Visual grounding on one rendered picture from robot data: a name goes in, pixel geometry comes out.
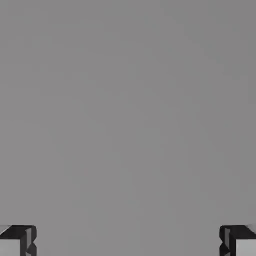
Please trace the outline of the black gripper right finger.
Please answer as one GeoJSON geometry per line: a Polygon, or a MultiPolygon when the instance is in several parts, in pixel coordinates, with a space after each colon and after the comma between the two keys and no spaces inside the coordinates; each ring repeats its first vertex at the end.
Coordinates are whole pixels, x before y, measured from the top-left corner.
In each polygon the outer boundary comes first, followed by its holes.
{"type": "Polygon", "coordinates": [[[256,256],[256,225],[222,225],[219,256],[256,256]]]}

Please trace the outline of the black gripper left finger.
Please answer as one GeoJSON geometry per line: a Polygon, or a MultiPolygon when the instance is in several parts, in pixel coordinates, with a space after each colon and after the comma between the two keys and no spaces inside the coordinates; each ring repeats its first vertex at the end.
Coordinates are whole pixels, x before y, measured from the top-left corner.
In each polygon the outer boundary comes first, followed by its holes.
{"type": "Polygon", "coordinates": [[[34,225],[0,225],[0,256],[38,256],[34,225]]]}

